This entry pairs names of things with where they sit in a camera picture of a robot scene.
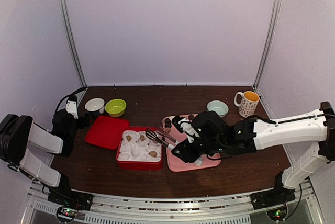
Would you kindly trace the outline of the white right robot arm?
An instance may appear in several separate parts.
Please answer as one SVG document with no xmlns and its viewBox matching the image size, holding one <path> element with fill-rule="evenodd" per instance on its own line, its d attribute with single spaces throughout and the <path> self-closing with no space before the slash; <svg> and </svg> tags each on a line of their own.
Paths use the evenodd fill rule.
<svg viewBox="0 0 335 224">
<path fill-rule="evenodd" d="M 324 163 L 334 161 L 334 109 L 329 102 L 304 115 L 281 119 L 248 116 L 228 125 L 214 111 L 201 112 L 192 120 L 175 116 L 172 124 L 187 138 L 172 149 L 185 163 L 194 163 L 202 155 L 225 153 L 229 156 L 254 153 L 257 150 L 311 141 L 308 151 L 290 168 L 277 175 L 268 198 L 279 204 L 309 175 Z"/>
</svg>

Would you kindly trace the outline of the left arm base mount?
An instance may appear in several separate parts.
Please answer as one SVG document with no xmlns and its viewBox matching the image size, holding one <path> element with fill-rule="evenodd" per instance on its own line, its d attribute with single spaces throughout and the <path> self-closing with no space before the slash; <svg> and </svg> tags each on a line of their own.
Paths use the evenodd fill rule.
<svg viewBox="0 0 335 224">
<path fill-rule="evenodd" d="M 52 192 L 48 195 L 48 201 L 58 205 L 67 206 L 75 210 L 89 211 L 91 209 L 93 195 L 89 193 L 71 191 L 70 196 L 62 196 L 58 192 Z"/>
</svg>

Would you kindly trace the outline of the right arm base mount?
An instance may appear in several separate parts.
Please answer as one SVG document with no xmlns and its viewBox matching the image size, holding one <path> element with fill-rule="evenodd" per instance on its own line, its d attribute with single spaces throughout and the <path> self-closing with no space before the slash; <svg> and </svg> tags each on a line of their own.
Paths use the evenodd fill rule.
<svg viewBox="0 0 335 224">
<path fill-rule="evenodd" d="M 275 194 L 272 190 L 253 193 L 250 195 L 250 198 L 254 210 L 269 208 L 296 199 L 294 192 L 288 194 Z"/>
</svg>

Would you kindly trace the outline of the red tin lid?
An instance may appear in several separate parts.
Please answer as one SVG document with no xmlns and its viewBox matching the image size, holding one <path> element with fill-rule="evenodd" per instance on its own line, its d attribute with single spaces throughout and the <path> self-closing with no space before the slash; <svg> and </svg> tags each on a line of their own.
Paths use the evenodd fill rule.
<svg viewBox="0 0 335 224">
<path fill-rule="evenodd" d="M 129 125 L 129 121 L 124 119 L 99 116 L 88 130 L 84 141 L 101 148 L 116 150 L 122 133 Z"/>
</svg>

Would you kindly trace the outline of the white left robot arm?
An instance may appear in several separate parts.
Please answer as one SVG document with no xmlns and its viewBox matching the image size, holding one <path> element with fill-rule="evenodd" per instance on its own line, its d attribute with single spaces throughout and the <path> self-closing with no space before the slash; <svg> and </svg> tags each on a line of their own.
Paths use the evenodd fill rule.
<svg viewBox="0 0 335 224">
<path fill-rule="evenodd" d="M 22 172 L 43 185 L 55 190 L 55 197 L 64 205 L 75 201 L 66 175 L 52 169 L 40 160 L 30 147 L 48 154 L 69 157 L 74 149 L 77 131 L 88 126 L 88 117 L 80 117 L 77 96 L 61 99 L 65 108 L 56 108 L 52 118 L 52 130 L 41 127 L 28 115 L 7 114 L 1 121 L 1 160 L 17 172 Z"/>
</svg>

